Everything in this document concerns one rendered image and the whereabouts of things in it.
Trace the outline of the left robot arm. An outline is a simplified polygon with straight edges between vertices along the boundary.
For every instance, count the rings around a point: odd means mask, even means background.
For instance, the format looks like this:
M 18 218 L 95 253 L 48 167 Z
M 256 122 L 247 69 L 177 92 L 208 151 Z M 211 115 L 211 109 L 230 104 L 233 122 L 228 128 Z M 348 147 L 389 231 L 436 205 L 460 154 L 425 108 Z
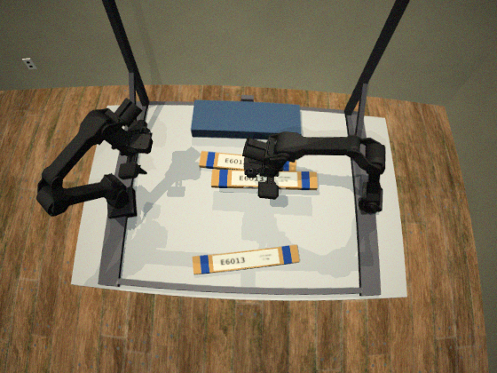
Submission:
M 359 151 L 360 144 L 366 146 L 366 157 Z M 364 200 L 358 199 L 360 212 L 364 215 L 383 211 L 383 189 L 381 184 L 379 186 L 381 175 L 377 174 L 383 175 L 385 171 L 385 145 L 372 138 L 362 139 L 356 135 L 303 137 L 289 131 L 269 135 L 265 144 L 247 138 L 242 153 L 244 175 L 249 179 L 263 176 L 264 160 L 270 167 L 280 169 L 287 161 L 294 163 L 305 155 L 347 155 L 352 158 L 368 174 L 368 182 L 363 182 Z

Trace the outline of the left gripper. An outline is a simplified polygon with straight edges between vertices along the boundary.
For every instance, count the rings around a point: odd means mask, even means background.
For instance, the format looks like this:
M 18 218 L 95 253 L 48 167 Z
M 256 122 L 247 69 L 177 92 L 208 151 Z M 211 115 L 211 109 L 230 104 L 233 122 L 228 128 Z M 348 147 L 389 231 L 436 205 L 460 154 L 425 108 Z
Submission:
M 279 196 L 279 186 L 277 186 L 276 182 L 274 182 L 274 177 L 279 176 L 279 171 L 283 171 L 283 167 L 280 169 L 274 169 L 268 165 L 266 160 L 264 160 L 263 163 L 264 177 L 266 177 L 266 181 L 258 181 L 258 197 L 275 200 Z

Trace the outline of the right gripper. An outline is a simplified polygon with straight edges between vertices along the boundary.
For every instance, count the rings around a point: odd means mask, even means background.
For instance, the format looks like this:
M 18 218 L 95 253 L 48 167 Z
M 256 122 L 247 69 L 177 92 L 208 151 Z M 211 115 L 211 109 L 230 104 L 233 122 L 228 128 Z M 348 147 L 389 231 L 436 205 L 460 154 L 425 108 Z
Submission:
M 132 156 L 127 148 L 127 142 L 130 142 L 129 132 L 137 134 L 137 131 L 140 131 L 141 126 L 147 127 L 147 123 L 144 120 L 138 120 L 133 122 L 128 131 L 125 131 L 125 138 L 122 143 L 116 147 L 111 146 L 112 149 L 117 149 L 120 151 L 120 155 L 126 155 L 127 162 L 121 163 L 118 177 L 122 180 L 124 179 L 134 179 L 138 176 L 138 174 L 147 174 L 146 171 L 140 168 L 141 165 L 138 165 L 135 162 L 135 156 Z

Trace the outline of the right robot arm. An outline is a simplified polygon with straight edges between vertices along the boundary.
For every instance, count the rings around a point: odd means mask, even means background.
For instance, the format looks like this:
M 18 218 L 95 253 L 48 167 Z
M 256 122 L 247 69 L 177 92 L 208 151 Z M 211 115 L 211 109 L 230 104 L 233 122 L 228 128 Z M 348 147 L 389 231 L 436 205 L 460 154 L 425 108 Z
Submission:
M 99 183 L 70 188 L 63 188 L 62 185 L 63 178 L 92 146 L 100 145 L 103 140 L 113 147 L 120 145 L 125 138 L 122 127 L 130 127 L 141 112 L 138 106 L 126 98 L 115 112 L 104 108 L 91 110 L 86 115 L 76 136 L 52 164 L 43 170 L 42 179 L 38 183 L 36 200 L 51 217 L 64 213 L 70 205 L 102 197 L 112 204 L 109 203 L 112 211 L 129 208 L 126 186 L 112 173 L 105 174 Z M 150 154 L 152 135 L 145 126 L 137 134 L 129 132 L 130 142 L 126 145 L 128 152 L 131 155 Z

